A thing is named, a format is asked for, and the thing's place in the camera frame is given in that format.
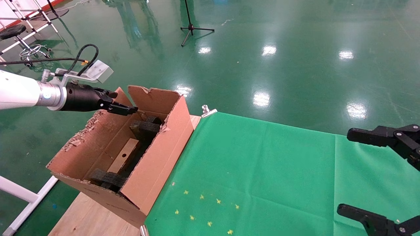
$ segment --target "stool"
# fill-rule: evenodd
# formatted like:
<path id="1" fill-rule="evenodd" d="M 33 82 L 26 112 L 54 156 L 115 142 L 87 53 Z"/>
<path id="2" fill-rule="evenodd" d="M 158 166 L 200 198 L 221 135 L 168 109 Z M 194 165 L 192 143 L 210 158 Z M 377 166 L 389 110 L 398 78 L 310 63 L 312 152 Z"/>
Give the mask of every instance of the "stool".
<path id="1" fill-rule="evenodd" d="M 50 58 L 51 56 L 48 52 L 52 51 L 51 48 L 47 48 L 45 45 L 40 45 L 40 44 L 29 46 L 24 40 L 22 40 L 19 37 L 19 35 L 23 33 L 25 30 L 26 30 L 26 26 L 24 25 L 19 24 L 19 25 L 11 26 L 0 32 L 0 39 L 9 39 L 12 37 L 16 37 L 19 40 L 19 42 L 25 47 L 19 54 L 19 56 L 21 57 L 21 60 L 30 61 L 29 59 L 30 56 L 34 56 L 37 58 L 38 57 L 37 53 L 41 53 L 45 58 Z M 43 51 L 41 51 L 41 49 L 45 49 L 45 51 L 47 51 L 48 54 L 45 54 Z M 27 63 L 26 66 L 31 67 L 33 66 L 33 64 Z"/>

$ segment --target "cable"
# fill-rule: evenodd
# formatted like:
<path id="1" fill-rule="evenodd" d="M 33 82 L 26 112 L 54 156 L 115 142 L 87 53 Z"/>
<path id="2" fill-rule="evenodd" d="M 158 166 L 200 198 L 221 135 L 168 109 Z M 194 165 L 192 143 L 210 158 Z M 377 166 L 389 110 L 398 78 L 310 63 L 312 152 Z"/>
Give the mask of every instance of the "cable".
<path id="1" fill-rule="evenodd" d="M 81 62 L 87 62 L 87 60 L 78 59 L 78 58 L 45 58 L 45 59 L 36 59 L 36 60 L 17 60 L 17 61 L 0 61 L 0 65 L 14 65 L 14 64 L 26 64 L 32 62 L 43 62 L 43 61 L 55 61 L 55 60 L 76 60 Z"/>
<path id="2" fill-rule="evenodd" d="M 85 67 L 83 67 L 80 71 L 79 71 L 79 73 L 77 74 L 77 76 L 80 76 L 86 69 L 88 69 L 89 67 L 91 67 L 92 66 L 92 64 L 93 64 L 93 62 L 96 60 L 96 57 L 98 57 L 98 54 L 99 54 L 99 48 L 96 46 L 96 45 L 94 45 L 94 44 L 86 44 L 85 46 L 83 46 L 82 48 L 81 48 L 81 51 L 84 49 L 84 48 L 86 48 L 86 47 L 88 47 L 88 46 L 91 46 L 91 47 L 94 47 L 95 49 L 96 49 L 96 52 L 95 52 L 95 55 L 93 56 L 93 58 L 92 58 L 92 60 L 90 61 L 90 62 L 88 62 L 87 63 L 87 65 L 85 66 Z"/>
<path id="3" fill-rule="evenodd" d="M 56 9 L 55 11 L 63 11 L 63 10 L 67 10 L 67 9 L 70 9 L 70 8 L 74 8 L 75 6 L 77 6 L 78 4 L 83 4 L 83 3 L 86 3 L 86 2 L 89 2 L 90 0 L 80 0 L 80 2 L 77 2 L 75 5 L 73 5 L 73 6 L 71 6 L 71 7 L 68 7 L 68 8 L 65 8 L 65 9 Z"/>
<path id="4" fill-rule="evenodd" d="M 95 55 L 93 56 L 91 61 L 79 59 L 81 53 L 87 47 L 94 47 L 95 50 L 96 50 Z M 87 63 L 87 65 L 85 67 L 83 67 L 79 71 L 79 73 L 77 74 L 77 76 L 80 76 L 85 70 L 87 70 L 89 67 L 92 66 L 93 62 L 96 60 L 96 57 L 98 57 L 98 54 L 99 54 L 99 48 L 96 45 L 86 44 L 83 47 L 81 47 L 81 49 L 79 50 L 79 52 L 77 53 L 77 56 L 75 58 L 44 58 L 44 59 L 36 59 L 36 60 L 7 61 L 7 62 L 0 62 L 0 65 L 26 64 L 26 63 L 32 63 L 32 62 L 55 61 L 55 60 L 72 60 L 72 61 L 74 61 L 73 64 L 70 66 L 70 68 L 66 72 L 61 73 L 61 74 L 55 74 L 55 76 L 64 76 L 64 74 L 67 74 L 71 70 L 73 70 L 74 66 L 76 65 L 76 63 L 78 61 L 81 61 L 81 62 Z"/>
<path id="5" fill-rule="evenodd" d="M 86 44 L 86 45 L 84 45 L 83 47 L 81 47 L 81 49 L 79 50 L 79 52 L 77 53 L 77 56 L 76 56 L 76 58 L 75 58 L 75 60 L 74 60 L 74 62 L 73 62 L 73 64 L 70 66 L 70 68 L 66 71 L 66 72 L 64 72 L 64 73 L 62 73 L 62 74 L 56 74 L 55 76 L 64 76 L 64 74 L 67 74 L 67 73 L 69 73 L 71 70 L 73 70 L 73 68 L 74 68 L 74 66 L 76 65 L 76 63 L 77 63 L 77 61 L 78 61 L 78 59 L 79 59 L 79 57 L 80 57 L 80 54 L 83 52 L 83 50 L 85 49 L 85 48 L 87 48 L 87 47 L 94 47 L 95 49 L 96 49 L 96 53 L 95 53 L 95 56 L 93 57 L 93 60 L 95 60 L 96 59 L 96 57 L 98 56 L 98 54 L 99 54 L 99 48 L 98 47 L 96 47 L 96 45 L 93 45 L 93 44 Z M 85 67 L 83 67 L 82 68 L 82 70 L 80 70 L 80 72 L 77 74 L 77 76 L 80 76 L 86 69 L 88 69 L 91 65 L 92 65 L 92 63 L 93 63 L 93 61 L 90 61 L 90 62 L 88 62 L 88 64 L 85 66 Z"/>

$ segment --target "green table cover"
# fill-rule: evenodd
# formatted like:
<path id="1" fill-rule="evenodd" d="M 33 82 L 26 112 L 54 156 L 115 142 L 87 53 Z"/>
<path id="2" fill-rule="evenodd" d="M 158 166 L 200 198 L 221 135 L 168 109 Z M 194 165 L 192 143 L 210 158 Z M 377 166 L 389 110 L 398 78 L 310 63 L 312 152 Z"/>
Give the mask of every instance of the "green table cover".
<path id="1" fill-rule="evenodd" d="M 390 148 L 216 113 L 201 119 L 146 225 L 150 236 L 366 236 L 340 203 L 410 219 L 420 173 Z"/>

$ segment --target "black microphone stand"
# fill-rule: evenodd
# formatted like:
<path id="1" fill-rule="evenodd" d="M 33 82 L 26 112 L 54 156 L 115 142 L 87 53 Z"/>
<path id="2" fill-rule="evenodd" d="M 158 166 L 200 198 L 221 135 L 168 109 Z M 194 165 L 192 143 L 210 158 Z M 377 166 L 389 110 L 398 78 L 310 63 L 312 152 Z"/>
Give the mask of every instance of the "black microphone stand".
<path id="1" fill-rule="evenodd" d="M 209 31 L 213 31 L 213 32 L 214 32 L 214 29 L 195 28 L 195 27 L 192 25 L 192 23 L 191 23 L 191 19 L 190 19 L 190 17 L 189 17 L 188 4 L 187 4 L 186 0 L 185 0 L 185 7 L 186 7 L 186 13 L 188 14 L 188 22 L 189 22 L 189 24 L 188 24 L 188 27 L 181 27 L 181 30 L 183 30 L 183 29 L 188 29 L 188 33 L 186 34 L 185 39 L 184 39 L 184 41 L 183 41 L 183 42 L 182 42 L 182 44 L 181 44 L 181 46 L 182 46 L 182 47 L 185 45 L 185 41 L 187 40 L 187 38 L 188 38 L 188 36 L 189 36 L 189 33 L 191 33 L 191 35 L 194 35 L 193 31 L 194 31 L 195 29 L 209 30 Z"/>

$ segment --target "cardboard box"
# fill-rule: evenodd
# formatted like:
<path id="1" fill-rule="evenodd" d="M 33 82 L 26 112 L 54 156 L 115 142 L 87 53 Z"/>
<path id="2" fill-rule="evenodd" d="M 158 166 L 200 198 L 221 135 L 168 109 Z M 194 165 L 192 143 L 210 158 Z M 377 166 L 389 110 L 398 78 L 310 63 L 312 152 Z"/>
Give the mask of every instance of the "cardboard box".
<path id="1" fill-rule="evenodd" d="M 117 102 L 131 105 L 121 88 Z M 121 116 L 97 111 L 47 165 L 52 174 L 80 190 L 135 227 L 143 225 L 193 132 L 185 98 L 177 92 L 129 86 L 139 112 Z M 90 173 L 107 170 L 130 138 L 129 126 L 144 115 L 164 121 L 159 133 L 120 189 L 120 194 L 90 183 Z"/>

